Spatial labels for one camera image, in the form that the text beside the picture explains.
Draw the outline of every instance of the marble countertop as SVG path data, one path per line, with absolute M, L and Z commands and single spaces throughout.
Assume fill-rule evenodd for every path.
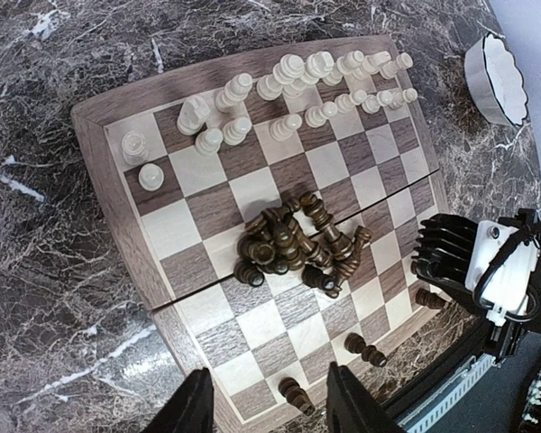
M 226 54 L 387 33 L 415 59 L 453 212 L 512 215 L 541 208 L 541 181 L 530 124 L 487 124 L 464 84 L 487 31 L 486 0 L 0 0 L 0 432 L 137 432 L 182 381 L 96 201 L 74 104 Z M 363 381 L 384 398 L 469 322 L 450 307 Z

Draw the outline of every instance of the dark square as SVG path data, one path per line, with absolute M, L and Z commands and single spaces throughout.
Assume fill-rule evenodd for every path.
M 377 164 L 372 156 L 371 146 L 365 133 L 358 133 L 339 140 L 339 147 L 351 176 L 368 170 Z
M 415 213 L 422 214 L 435 204 L 429 178 L 423 178 L 409 187 Z
M 390 331 L 387 309 L 384 305 L 361 320 L 361 331 L 367 345 L 372 345 Z
M 385 79 L 381 74 L 371 75 L 371 78 L 378 92 L 381 92 L 382 90 L 392 90 L 393 88 L 399 87 L 395 78 Z
M 213 368 L 249 351 L 243 331 L 234 318 L 198 335 L 197 341 Z
M 403 162 L 399 156 L 380 164 L 379 174 L 387 196 L 401 191 L 408 185 Z
M 399 242 L 399 250 L 401 257 L 411 255 L 417 246 L 418 238 L 418 222 L 416 218 L 412 218 L 397 229 L 397 241 Z
M 309 383 L 318 381 L 328 373 L 328 366 L 336 361 L 335 351 L 330 343 L 319 347 L 315 352 L 300 360 Z
M 387 200 L 382 200 L 376 205 L 363 210 L 361 215 L 365 226 L 372 231 L 371 242 L 378 241 L 393 231 L 393 220 L 390 217 Z
M 283 200 L 289 197 L 299 198 L 307 191 L 318 190 L 315 176 L 304 153 L 272 164 L 270 172 Z
M 270 409 L 277 404 L 266 381 L 260 381 L 231 397 L 244 420 Z
M 220 282 L 226 300 L 236 316 L 246 313 L 272 299 L 271 289 L 265 282 L 261 287 L 248 287 L 236 278 Z
M 202 244 L 193 245 L 180 253 L 162 259 L 160 264 L 177 299 L 218 280 L 215 268 Z
M 164 172 L 164 183 L 156 191 L 147 191 L 141 187 L 138 181 L 138 173 L 141 167 L 130 169 L 124 174 L 141 217 L 183 198 L 179 181 L 174 174 L 169 157 L 163 156 L 152 163 L 158 165 Z
M 429 286 L 429 284 L 427 282 L 424 282 L 424 281 L 421 281 L 421 280 L 417 280 L 413 284 L 408 286 L 408 296 L 411 299 L 411 309 L 413 311 L 415 311 L 416 309 L 418 309 L 420 307 L 420 305 L 418 305 L 417 302 L 415 301 L 415 298 L 417 296 L 417 292 L 419 290 L 431 291 L 431 287 Z
M 335 86 L 328 86 L 323 81 L 319 81 L 316 83 L 316 89 L 318 90 L 318 94 L 321 96 L 323 102 L 335 101 L 335 98 L 339 95 L 342 95 L 343 93 L 351 93 L 351 90 L 349 90 L 349 87 L 346 85 L 344 78 Z
M 229 146 L 223 143 L 218 157 L 225 169 L 226 178 L 229 180 L 240 178 L 247 173 L 267 166 L 254 128 L 249 131 L 244 141 L 238 146 Z
M 364 127 L 365 131 L 378 128 L 379 126 L 389 123 L 389 120 L 387 120 L 387 115 L 385 115 L 385 111 L 382 108 L 380 108 L 379 111 L 374 115 L 365 113 L 364 110 L 357 111 L 359 112 L 359 117 L 361 118 L 362 126 Z
M 396 262 L 387 271 L 379 275 L 382 297 L 389 302 L 407 287 L 403 262 Z
M 275 297 L 277 309 L 287 329 L 318 313 L 314 290 L 300 284 Z
M 389 125 L 400 154 L 418 147 L 417 133 L 415 133 L 410 117 L 391 122 Z
M 278 97 L 274 101 L 265 101 L 256 90 L 253 90 L 244 100 L 246 109 L 252 124 L 260 124 L 267 120 L 283 117 L 289 113 L 289 108 L 283 97 Z
M 302 126 L 298 129 L 298 138 L 306 152 L 336 142 L 335 132 L 329 121 L 326 121 L 319 128 L 311 128 L 307 125 L 307 122 L 303 121 Z
M 342 221 L 361 210 L 350 178 L 339 180 L 321 189 L 321 196 L 335 221 Z
M 357 313 L 354 310 L 353 297 L 345 296 L 322 312 L 325 321 L 326 332 L 329 338 L 340 336 L 344 331 L 354 327 L 358 322 Z
M 375 268 L 375 262 L 372 259 L 371 247 L 367 245 L 361 251 L 361 266 L 359 266 L 359 269 L 357 269 L 353 276 L 348 280 L 349 287 L 351 288 L 351 291 L 360 289 L 376 276 L 377 269 Z
M 203 239 L 218 235 L 243 222 L 228 182 L 187 197 L 187 203 Z
M 182 104 L 179 104 L 154 113 L 156 125 L 159 127 L 162 141 L 164 142 L 164 146 L 168 153 L 180 151 L 192 146 L 195 143 L 197 135 L 206 129 L 206 127 L 203 126 L 203 128 L 195 135 L 189 136 L 182 134 L 177 128 L 177 119 L 179 118 L 181 108 Z
M 269 377 L 297 361 L 297 354 L 287 333 L 253 349 L 252 355 L 264 377 Z

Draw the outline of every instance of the white bowl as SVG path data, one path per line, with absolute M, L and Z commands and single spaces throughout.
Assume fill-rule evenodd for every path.
M 527 117 L 523 76 L 500 38 L 489 33 L 467 51 L 465 79 L 472 100 L 489 122 L 523 124 Z

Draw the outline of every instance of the folding chess board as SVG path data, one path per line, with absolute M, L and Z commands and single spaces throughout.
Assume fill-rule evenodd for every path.
M 232 112 L 215 110 L 216 92 L 234 75 L 258 79 L 284 54 L 305 58 L 323 50 L 334 58 L 351 50 L 398 55 L 386 36 L 304 42 L 176 69 L 73 109 L 96 193 L 133 280 L 149 309 L 169 304 L 153 317 L 183 371 L 207 366 L 213 374 L 215 419 L 224 432 L 267 431 L 296 416 L 277 391 L 285 376 L 319 402 L 330 361 L 364 371 L 366 365 L 344 350 L 349 332 L 389 352 L 434 314 L 414 303 L 423 285 L 409 272 L 420 221 L 447 210 L 418 102 L 376 115 L 358 107 L 320 128 L 303 124 L 285 142 L 269 135 L 274 119 L 303 115 L 342 93 L 410 88 L 407 72 L 393 80 L 377 75 L 347 77 L 335 87 L 319 83 L 294 100 L 267 102 L 253 90 Z M 217 155 L 198 155 L 194 137 L 176 127 L 192 95 L 211 105 L 208 127 L 249 116 L 253 129 L 246 140 L 223 144 Z M 140 167 L 123 160 L 121 141 L 130 131 L 146 137 L 151 161 L 164 171 L 157 191 L 142 189 Z M 297 272 L 270 275 L 256 289 L 235 280 L 244 223 L 305 191 L 325 201 L 348 235 L 357 225 L 373 232 L 341 295 L 329 299 L 302 285 Z M 314 233 L 310 220 L 296 217 Z

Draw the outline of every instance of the dark brown chess piece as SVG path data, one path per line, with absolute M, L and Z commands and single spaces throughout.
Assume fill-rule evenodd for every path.
M 303 283 L 308 287 L 324 291 L 330 291 L 335 288 L 335 279 L 332 276 L 322 272 L 312 264 L 305 265 L 302 278 Z
M 244 230 L 250 236 L 264 242 L 272 241 L 272 234 L 268 226 L 268 221 L 263 215 L 258 215 L 244 226 Z
M 428 309 L 443 309 L 446 301 L 436 293 L 426 289 L 419 289 L 415 295 L 415 302 Z
M 285 224 L 297 239 L 300 249 L 303 250 L 309 262 L 315 263 L 321 268 L 333 266 L 333 255 L 319 242 L 310 240 L 295 217 L 287 216 Z
M 289 271 L 289 262 L 282 257 L 275 257 L 271 263 L 260 265 L 259 269 L 264 273 L 276 273 L 277 275 L 284 275 Z
M 288 214 L 294 214 L 300 210 L 300 202 L 296 198 L 287 198 L 280 207 L 267 207 L 261 214 L 269 222 L 283 221 Z
M 361 266 L 362 248 L 372 239 L 371 230 L 358 226 L 354 231 L 353 252 L 341 262 L 335 262 L 333 275 L 337 287 L 351 278 Z
M 354 332 L 344 340 L 344 348 L 352 354 L 360 354 L 365 363 L 371 363 L 375 367 L 387 365 L 387 357 L 374 345 L 367 345 L 364 338 Z
M 251 287 L 261 287 L 264 283 L 264 275 L 256 266 L 245 260 L 241 260 L 234 266 L 234 277 Z
M 272 237 L 277 253 L 289 263 L 289 269 L 291 271 L 302 269 L 306 257 L 289 228 L 284 223 L 277 222 L 273 227 Z
M 300 204 L 305 215 L 313 220 L 316 230 L 325 236 L 336 261 L 341 262 L 353 253 L 353 242 L 335 227 L 334 218 L 326 212 L 323 200 L 306 192 L 300 197 Z
M 292 377 L 287 377 L 280 381 L 279 392 L 287 403 L 294 406 L 305 415 L 310 416 L 315 412 L 315 405 L 308 398 L 308 394 L 303 390 L 297 381 Z
M 263 265 L 271 263 L 276 255 L 274 246 L 252 236 L 243 236 L 238 241 L 237 249 L 243 259 Z

